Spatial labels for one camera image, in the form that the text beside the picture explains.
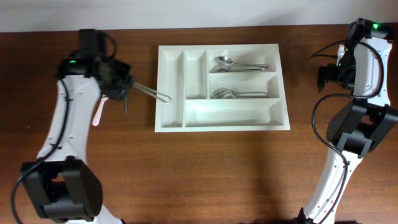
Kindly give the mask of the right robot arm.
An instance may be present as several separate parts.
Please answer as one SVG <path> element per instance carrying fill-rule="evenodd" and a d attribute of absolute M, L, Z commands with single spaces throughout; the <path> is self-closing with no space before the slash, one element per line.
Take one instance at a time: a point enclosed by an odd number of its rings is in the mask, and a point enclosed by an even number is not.
<path fill-rule="evenodd" d="M 336 209 L 354 170 L 375 150 L 397 123 L 387 92 L 387 63 L 394 41 L 391 26 L 359 18 L 335 44 L 336 63 L 318 69 L 317 88 L 336 83 L 350 93 L 329 94 L 321 99 L 348 98 L 349 103 L 330 121 L 326 138 L 316 137 L 328 154 L 315 193 L 293 223 L 334 223 Z"/>

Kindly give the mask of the large metal spoon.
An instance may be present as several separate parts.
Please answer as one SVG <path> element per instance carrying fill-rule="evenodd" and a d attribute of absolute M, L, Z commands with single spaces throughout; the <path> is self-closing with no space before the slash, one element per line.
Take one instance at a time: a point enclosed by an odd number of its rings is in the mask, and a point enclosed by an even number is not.
<path fill-rule="evenodd" d="M 242 66 L 242 67 L 256 67 L 256 68 L 269 68 L 268 64 L 246 64 L 246 63 L 238 63 L 234 62 L 231 58 L 227 56 L 218 56 L 217 61 L 219 61 L 220 64 L 226 65 L 226 66 Z"/>
<path fill-rule="evenodd" d="M 211 69 L 211 73 L 224 73 L 224 72 L 263 72 L 262 68 L 250 68 L 250 69 L 233 69 L 224 65 L 215 65 Z"/>

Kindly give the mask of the metal tongs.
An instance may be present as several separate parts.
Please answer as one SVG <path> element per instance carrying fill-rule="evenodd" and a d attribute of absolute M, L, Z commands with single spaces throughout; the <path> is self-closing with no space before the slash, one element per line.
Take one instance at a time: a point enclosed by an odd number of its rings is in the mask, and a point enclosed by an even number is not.
<path fill-rule="evenodd" d="M 142 85 L 138 82 L 134 82 L 132 85 L 135 89 L 145 93 L 146 95 L 149 95 L 163 103 L 170 103 L 171 102 L 171 97 L 169 95 L 166 95 L 164 93 L 158 92 L 157 90 L 151 89 L 148 86 Z"/>

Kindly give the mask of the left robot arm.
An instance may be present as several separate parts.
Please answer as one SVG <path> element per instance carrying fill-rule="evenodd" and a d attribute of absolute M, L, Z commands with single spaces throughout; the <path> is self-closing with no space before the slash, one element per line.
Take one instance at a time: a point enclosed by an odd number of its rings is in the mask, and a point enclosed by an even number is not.
<path fill-rule="evenodd" d="M 88 133 L 97 102 L 128 99 L 130 66 L 107 53 L 113 38 L 102 30 L 81 29 L 79 48 L 63 59 L 56 72 L 57 103 L 47 138 L 34 162 L 21 165 L 11 193 L 23 185 L 40 218 L 55 223 L 123 223 L 103 203 L 103 187 L 86 159 Z"/>

